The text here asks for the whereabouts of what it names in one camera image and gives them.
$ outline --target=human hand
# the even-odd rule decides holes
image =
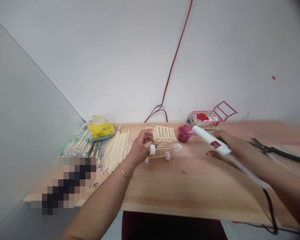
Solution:
[[[226,143],[231,149],[231,154],[253,172],[257,166],[261,166],[265,161],[269,162],[268,158],[264,154],[262,154],[259,150],[254,148],[249,142],[244,139],[235,137],[223,130],[215,131],[213,135],[219,140]],[[237,168],[230,160],[220,155],[216,151],[207,151],[206,155],[217,158]]]
[[[149,147],[146,148],[144,146],[144,144],[149,141],[154,141],[152,131],[150,130],[142,130],[138,137],[133,141],[128,156],[136,165],[143,162],[149,155]]]

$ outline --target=wooden tabletop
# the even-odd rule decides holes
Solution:
[[[156,125],[173,127],[177,136],[178,126],[184,123],[122,124],[121,131],[130,130],[132,143],[140,130]],[[300,157],[300,132],[282,122],[226,122],[220,128],[246,140],[251,133],[264,145]],[[180,144],[181,153],[170,151],[170,161],[150,159],[136,168],[121,210],[271,224],[268,202],[259,186],[228,164],[206,156],[210,147],[199,137]],[[300,171],[299,163],[289,160],[289,164]],[[97,172],[95,185],[98,187],[107,176]],[[77,206],[82,206],[94,190],[90,188]],[[278,225],[299,227],[272,189],[269,195]]]

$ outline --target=black handle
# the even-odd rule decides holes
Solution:
[[[274,152],[274,153],[276,153],[276,154],[278,154],[278,155],[281,155],[281,156],[283,156],[283,157],[285,157],[285,158],[289,158],[289,159],[291,159],[291,160],[293,160],[293,161],[296,161],[296,162],[299,162],[299,163],[300,163],[300,157],[297,157],[297,156],[291,155],[291,154],[289,154],[289,153],[280,151],[279,149],[276,149],[276,148],[274,148],[274,147],[271,147],[271,150],[272,150],[272,152]]]

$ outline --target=red plastic cup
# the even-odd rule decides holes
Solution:
[[[178,140],[180,142],[187,142],[189,140],[189,138],[191,137],[191,134],[187,134],[187,132],[189,132],[191,130],[192,130],[192,128],[187,125],[179,126],[178,127]]]

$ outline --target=bracelet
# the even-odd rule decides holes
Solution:
[[[128,180],[128,182],[130,182],[130,178],[128,178],[128,176],[124,173],[124,171],[123,171],[123,169],[122,169],[120,163],[118,163],[118,165],[119,165],[119,167],[120,167],[121,172],[123,173],[123,175],[126,177],[126,179]]]

